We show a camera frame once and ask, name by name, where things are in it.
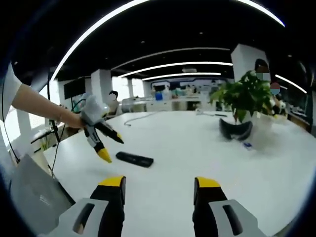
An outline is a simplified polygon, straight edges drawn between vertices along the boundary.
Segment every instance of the led strip light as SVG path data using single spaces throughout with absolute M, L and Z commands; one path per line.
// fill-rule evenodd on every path
M 259 4 L 250 1 L 250 0 L 236 0 L 236 1 L 240 1 L 244 4 L 247 4 L 248 6 L 251 6 L 261 12 L 263 12 L 264 14 L 270 16 L 272 19 L 274 19 L 276 22 L 278 22 L 279 24 L 281 24 L 283 27 L 285 27 L 285 24 L 277 17 L 275 16 L 272 12 L 268 11 L 267 9 L 265 9 L 263 6 L 260 6 Z
M 281 88 L 283 88 L 284 90 L 287 90 L 287 87 L 280 85 Z
M 129 60 L 125 63 L 122 63 L 120 65 L 117 65 L 113 68 L 111 68 L 111 71 L 116 69 L 116 68 L 120 68 L 126 64 L 129 64 L 129 63 L 132 63 L 132 62 L 136 62 L 136 61 L 139 61 L 139 60 L 142 60 L 142 59 L 145 59 L 145 58 L 150 58 L 150 57 L 154 57 L 154 56 L 157 56 L 157 55 L 162 55 L 162 54 L 165 54 L 165 53 L 173 53 L 173 52 L 181 52 L 181 51 L 188 51 L 188 50 L 222 50 L 222 51 L 230 51 L 229 48 L 218 48 L 218 47 L 193 47 L 193 48 L 176 48 L 176 49 L 172 49 L 172 50 L 167 50 L 167 51 L 161 51 L 161 52 L 157 52 L 157 53 L 152 53 L 152 54 L 148 54 L 148 55 L 145 55 L 145 56 L 142 56 L 142 57 L 139 57 L 139 58 L 135 58 L 135 59 L 132 59 L 132 60 Z
M 169 77 L 177 77 L 177 76 L 197 76 L 197 75 L 213 75 L 213 76 L 220 76 L 220 73 L 177 73 L 177 74 L 168 74 L 168 75 L 162 75 L 157 77 L 151 77 L 151 78 L 144 78 L 143 80 L 152 80 L 152 79 L 158 79 L 158 78 L 169 78 Z
M 119 15 L 120 13 L 136 6 L 139 4 L 142 4 L 144 2 L 147 2 L 150 0 L 134 0 L 131 1 L 127 4 L 124 4 L 123 6 L 120 6 L 119 8 L 115 9 L 114 11 L 110 12 L 109 14 L 105 15 L 104 17 L 102 17 L 100 20 L 98 20 L 96 23 L 94 23 L 86 32 L 84 32 L 78 40 L 76 40 L 76 42 L 70 47 L 70 49 L 67 51 L 67 53 L 65 54 L 65 56 L 62 58 L 62 60 L 60 61 L 60 63 L 58 64 L 53 76 L 51 77 L 51 80 L 54 80 L 57 76 L 57 74 L 59 73 L 59 71 L 61 70 L 61 68 L 63 67 L 64 63 L 67 61 L 67 59 L 70 57 L 70 55 L 75 51 L 75 49 L 92 33 L 94 32 L 96 29 L 98 29 L 100 26 L 102 26 L 104 23 L 106 23 L 108 20 L 110 20 L 111 18 L 115 17 L 116 15 Z M 240 1 L 244 4 L 247 4 L 248 6 L 251 6 L 261 12 L 263 12 L 264 14 L 270 16 L 272 19 L 274 19 L 275 21 L 277 21 L 278 23 L 280 23 L 281 25 L 284 25 L 284 23 L 278 19 L 274 14 L 272 14 L 271 12 L 269 12 L 268 10 L 266 10 L 264 7 L 260 6 L 257 3 L 254 3 L 250 0 L 237 0 Z
M 118 76 L 118 78 L 123 78 L 132 74 L 148 71 L 148 70 L 153 70 L 153 69 L 158 69 L 158 68 L 165 68 L 165 67 L 172 67 L 172 66 L 180 66 L 180 65 L 196 65 L 196 64 L 211 64 L 211 65 L 225 65 L 225 66 L 232 66 L 232 63 L 221 63 L 221 62 L 185 62 L 185 63 L 170 63 L 170 64 L 164 64 L 164 65 L 159 65 L 159 66 L 154 66 L 150 68 L 144 68 L 141 70 L 137 70 L 134 72 L 126 73 L 124 75 Z
M 297 84 L 295 84 L 294 82 L 292 82 L 292 81 L 290 81 L 290 80 L 288 80 L 286 78 L 283 78 L 283 77 L 281 77 L 279 75 L 276 75 L 276 78 L 280 78 L 281 80 L 286 81 L 287 83 L 290 83 L 291 85 L 295 86 L 296 88 L 298 88 L 299 90 L 301 90 L 305 94 L 307 93 L 306 90 L 304 90 L 303 88 L 301 88 L 300 86 L 298 86 Z

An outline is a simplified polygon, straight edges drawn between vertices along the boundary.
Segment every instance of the monitor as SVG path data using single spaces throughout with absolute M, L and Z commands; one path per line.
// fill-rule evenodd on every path
M 85 94 L 85 79 L 76 79 L 64 85 L 65 100 Z
M 170 90 L 175 90 L 177 88 L 180 88 L 180 82 L 171 82 L 170 83 Z
M 154 85 L 155 91 L 163 91 L 165 89 L 164 85 Z

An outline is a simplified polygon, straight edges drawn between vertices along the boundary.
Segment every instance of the human arm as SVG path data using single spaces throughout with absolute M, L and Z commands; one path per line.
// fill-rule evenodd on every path
M 24 84 L 19 87 L 12 106 L 34 115 L 64 122 L 73 128 L 83 128 L 79 115 L 52 103 Z

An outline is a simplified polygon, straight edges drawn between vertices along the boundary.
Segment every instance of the white table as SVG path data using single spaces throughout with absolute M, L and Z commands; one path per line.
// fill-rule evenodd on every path
M 113 163 L 101 160 L 83 132 L 61 142 L 54 173 L 78 201 L 90 197 L 106 177 L 126 176 L 123 237 L 193 237 L 194 178 L 217 180 L 228 199 L 257 217 L 259 228 L 274 235 L 289 224 L 310 190 L 316 166 L 316 140 L 290 121 L 273 124 L 270 148 L 248 151 L 223 140 L 218 117 L 194 112 L 124 114 L 108 122 L 125 142 L 100 135 Z M 44 152 L 52 164 L 56 148 Z M 115 158 L 119 151 L 154 158 L 150 168 Z

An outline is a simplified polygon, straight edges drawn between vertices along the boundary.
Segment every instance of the white sleeve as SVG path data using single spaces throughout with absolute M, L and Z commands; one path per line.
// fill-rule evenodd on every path
M 3 84 L 0 86 L 0 119 L 2 121 L 5 120 L 12 101 L 21 84 L 21 81 L 14 74 L 12 64 L 10 63 Z

